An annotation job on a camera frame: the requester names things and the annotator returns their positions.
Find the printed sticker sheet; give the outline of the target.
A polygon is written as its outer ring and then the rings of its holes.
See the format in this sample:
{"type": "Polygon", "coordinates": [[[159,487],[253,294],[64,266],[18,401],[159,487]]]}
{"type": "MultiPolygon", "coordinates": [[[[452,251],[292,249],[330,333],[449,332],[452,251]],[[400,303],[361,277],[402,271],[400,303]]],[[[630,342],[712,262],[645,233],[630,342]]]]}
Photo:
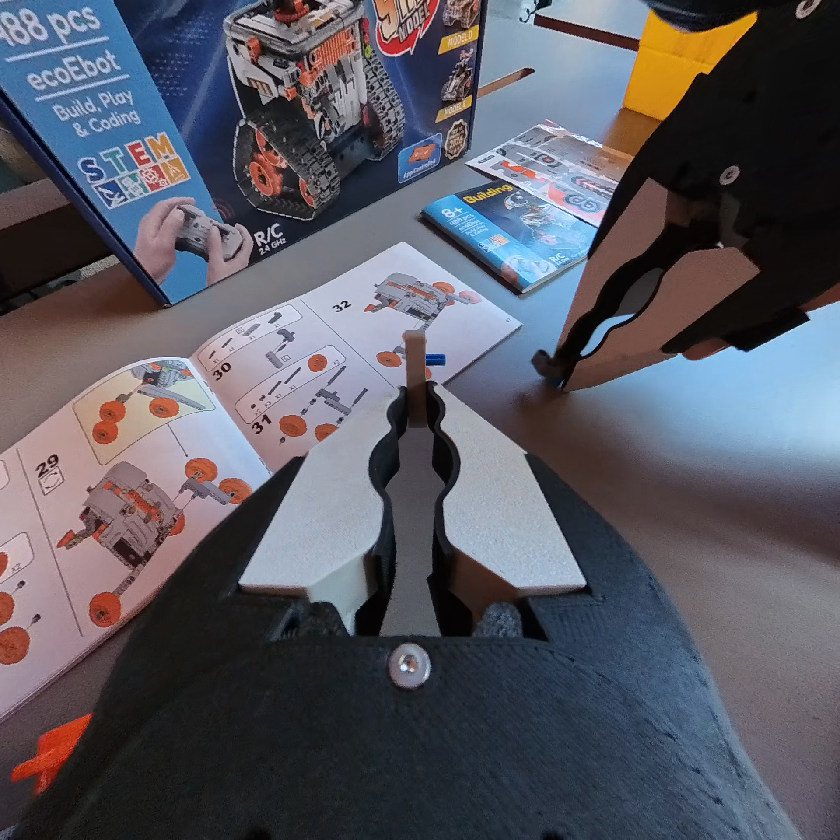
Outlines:
{"type": "Polygon", "coordinates": [[[467,164],[598,227],[632,159],[544,121],[467,164]]]}

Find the light grey building beam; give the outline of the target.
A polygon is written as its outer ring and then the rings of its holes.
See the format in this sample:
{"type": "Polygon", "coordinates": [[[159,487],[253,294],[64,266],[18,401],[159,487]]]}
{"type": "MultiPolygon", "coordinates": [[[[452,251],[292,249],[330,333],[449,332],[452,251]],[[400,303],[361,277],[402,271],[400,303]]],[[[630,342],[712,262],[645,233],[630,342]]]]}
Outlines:
{"type": "Polygon", "coordinates": [[[406,410],[409,427],[427,427],[427,341],[423,330],[404,333],[406,364],[406,410]]]}

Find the small blue booklet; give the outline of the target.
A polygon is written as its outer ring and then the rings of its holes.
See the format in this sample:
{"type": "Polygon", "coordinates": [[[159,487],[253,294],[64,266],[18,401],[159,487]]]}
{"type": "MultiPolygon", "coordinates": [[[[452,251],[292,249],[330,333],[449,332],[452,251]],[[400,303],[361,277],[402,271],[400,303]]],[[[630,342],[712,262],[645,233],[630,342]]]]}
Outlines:
{"type": "Polygon", "coordinates": [[[585,260],[596,232],[502,180],[444,196],[426,205],[422,216],[517,293],[585,260]]]}

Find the yellow storage bin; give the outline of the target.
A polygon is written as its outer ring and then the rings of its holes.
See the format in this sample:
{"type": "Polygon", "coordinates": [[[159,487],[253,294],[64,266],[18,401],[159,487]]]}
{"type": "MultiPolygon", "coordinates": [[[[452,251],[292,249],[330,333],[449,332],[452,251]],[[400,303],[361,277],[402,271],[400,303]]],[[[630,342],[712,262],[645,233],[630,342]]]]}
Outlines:
{"type": "Polygon", "coordinates": [[[711,72],[757,17],[750,14],[729,25],[690,34],[649,13],[623,108],[658,121],[666,119],[692,81],[711,72]]]}

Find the robot kit box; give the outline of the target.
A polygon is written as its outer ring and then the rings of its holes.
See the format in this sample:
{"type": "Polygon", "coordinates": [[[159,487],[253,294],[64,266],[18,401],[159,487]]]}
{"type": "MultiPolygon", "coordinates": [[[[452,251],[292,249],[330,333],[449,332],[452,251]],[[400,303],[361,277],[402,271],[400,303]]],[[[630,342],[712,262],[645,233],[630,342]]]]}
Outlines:
{"type": "Polygon", "coordinates": [[[2,120],[169,307],[468,149],[487,2],[6,1],[2,120]]]}

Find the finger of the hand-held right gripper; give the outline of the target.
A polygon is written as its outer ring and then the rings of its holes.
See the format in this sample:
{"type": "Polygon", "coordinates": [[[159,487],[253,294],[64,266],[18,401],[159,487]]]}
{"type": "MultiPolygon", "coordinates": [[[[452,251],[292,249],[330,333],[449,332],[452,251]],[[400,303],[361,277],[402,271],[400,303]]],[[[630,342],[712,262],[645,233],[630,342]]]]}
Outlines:
{"type": "Polygon", "coordinates": [[[596,349],[576,364],[563,389],[591,388],[673,358],[663,346],[758,273],[737,248],[698,250],[681,257],[661,276],[644,308],[608,330],[596,349]]]}
{"type": "Polygon", "coordinates": [[[639,313],[681,257],[718,248],[718,212],[647,179],[614,224],[604,221],[598,233],[602,239],[589,255],[554,352],[568,370],[608,330],[639,313]]]}

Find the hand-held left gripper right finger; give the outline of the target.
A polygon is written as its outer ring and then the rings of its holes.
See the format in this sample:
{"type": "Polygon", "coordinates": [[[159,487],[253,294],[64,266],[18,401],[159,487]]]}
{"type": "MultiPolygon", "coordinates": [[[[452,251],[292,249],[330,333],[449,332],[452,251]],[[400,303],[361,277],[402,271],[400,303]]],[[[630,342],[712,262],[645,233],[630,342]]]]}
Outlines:
{"type": "Polygon", "coordinates": [[[528,453],[437,384],[427,386],[427,420],[444,482],[428,578],[441,634],[473,634],[494,604],[585,592],[528,453]]]}

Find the open instruction booklet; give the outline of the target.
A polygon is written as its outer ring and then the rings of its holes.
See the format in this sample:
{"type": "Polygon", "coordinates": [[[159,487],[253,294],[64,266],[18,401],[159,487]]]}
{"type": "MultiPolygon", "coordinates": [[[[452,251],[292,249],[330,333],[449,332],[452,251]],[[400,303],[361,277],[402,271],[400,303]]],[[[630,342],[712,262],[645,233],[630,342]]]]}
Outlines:
{"type": "Polygon", "coordinates": [[[2,453],[2,718],[145,606],[292,457],[405,381],[446,382],[520,321],[408,244],[245,318],[191,357],[115,371],[2,453]]]}

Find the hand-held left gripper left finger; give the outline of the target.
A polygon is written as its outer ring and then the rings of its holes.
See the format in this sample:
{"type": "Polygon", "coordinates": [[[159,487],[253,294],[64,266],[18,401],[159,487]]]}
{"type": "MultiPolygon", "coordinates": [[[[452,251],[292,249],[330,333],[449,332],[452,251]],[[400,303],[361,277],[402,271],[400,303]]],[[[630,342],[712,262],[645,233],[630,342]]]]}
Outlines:
{"type": "Polygon", "coordinates": [[[332,604],[350,634],[378,635],[395,577],[386,487],[400,467],[406,389],[375,398],[303,459],[239,578],[246,592],[332,604]]]}

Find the grey desk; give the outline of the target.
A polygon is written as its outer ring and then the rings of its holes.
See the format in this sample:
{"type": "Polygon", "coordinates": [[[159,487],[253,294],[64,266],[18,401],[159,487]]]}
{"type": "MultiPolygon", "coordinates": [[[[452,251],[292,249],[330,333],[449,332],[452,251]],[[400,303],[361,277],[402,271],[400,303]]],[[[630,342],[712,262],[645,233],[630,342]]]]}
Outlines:
{"type": "Polygon", "coordinates": [[[457,163],[171,309],[114,266],[2,317],[2,450],[129,362],[405,241],[518,319],[448,389],[631,543],[689,624],[741,741],[806,838],[838,838],[838,306],[750,353],[542,391],[581,269],[515,297],[419,218],[482,181],[457,163]]]}

